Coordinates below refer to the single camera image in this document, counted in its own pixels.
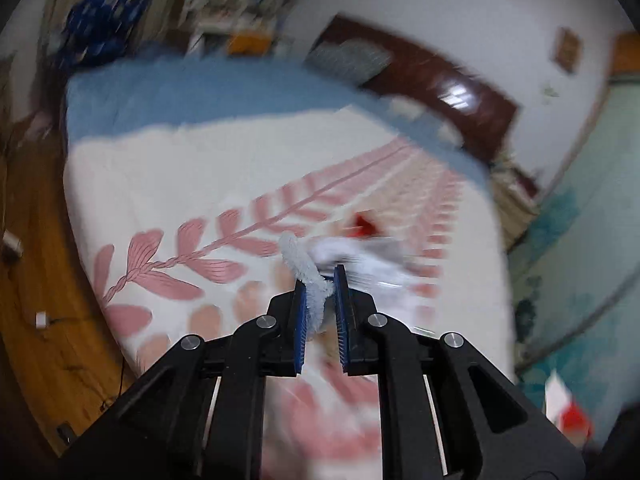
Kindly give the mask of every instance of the blue blanket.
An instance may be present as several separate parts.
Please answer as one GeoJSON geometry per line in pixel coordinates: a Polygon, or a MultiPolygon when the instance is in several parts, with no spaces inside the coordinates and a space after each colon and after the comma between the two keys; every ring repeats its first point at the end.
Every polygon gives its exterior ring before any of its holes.
{"type": "Polygon", "coordinates": [[[427,114],[393,118],[388,102],[271,59],[167,57],[121,60],[71,78],[66,126],[73,147],[86,137],[117,137],[150,124],[197,124],[233,117],[337,110],[353,104],[391,124],[419,146],[486,189],[487,172],[471,156],[441,143],[442,124],[427,114]]]}

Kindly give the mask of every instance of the white plug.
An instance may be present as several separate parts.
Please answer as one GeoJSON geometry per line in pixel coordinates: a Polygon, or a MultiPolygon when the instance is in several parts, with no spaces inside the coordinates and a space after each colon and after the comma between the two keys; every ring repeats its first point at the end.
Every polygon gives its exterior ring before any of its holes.
{"type": "Polygon", "coordinates": [[[36,312],[36,328],[43,330],[49,326],[49,316],[46,312],[36,312]]]}
{"type": "Polygon", "coordinates": [[[24,253],[20,238],[9,231],[5,231],[2,234],[2,248],[9,256],[14,258],[21,258],[24,253]]]}

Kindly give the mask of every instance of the red object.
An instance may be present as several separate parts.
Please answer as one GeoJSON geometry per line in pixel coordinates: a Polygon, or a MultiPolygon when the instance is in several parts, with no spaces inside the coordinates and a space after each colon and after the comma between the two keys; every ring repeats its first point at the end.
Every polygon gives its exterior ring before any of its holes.
{"type": "Polygon", "coordinates": [[[361,213],[356,213],[353,228],[349,229],[348,236],[351,238],[369,238],[380,236],[381,234],[375,224],[369,222],[361,213]]]}
{"type": "Polygon", "coordinates": [[[574,400],[571,401],[571,405],[560,416],[560,429],[563,433],[579,431],[586,435],[587,440],[593,433],[593,425],[591,424],[591,421],[574,400]]]}

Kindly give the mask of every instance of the orange object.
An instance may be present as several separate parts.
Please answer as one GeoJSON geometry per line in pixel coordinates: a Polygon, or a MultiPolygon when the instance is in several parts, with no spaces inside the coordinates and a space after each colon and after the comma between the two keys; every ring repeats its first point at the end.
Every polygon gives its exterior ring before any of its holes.
{"type": "Polygon", "coordinates": [[[229,39],[226,53],[230,56],[264,56],[273,37],[263,32],[238,32],[229,39]]]}
{"type": "Polygon", "coordinates": [[[640,70],[640,34],[620,34],[613,53],[611,74],[624,74],[640,70]]]}

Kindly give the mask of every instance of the wooden cabinet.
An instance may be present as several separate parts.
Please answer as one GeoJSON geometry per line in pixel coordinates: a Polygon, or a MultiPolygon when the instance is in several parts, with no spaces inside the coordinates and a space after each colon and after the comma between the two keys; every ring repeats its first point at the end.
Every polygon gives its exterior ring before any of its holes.
{"type": "Polygon", "coordinates": [[[640,72],[640,34],[627,32],[618,36],[613,54],[611,75],[640,72]]]}

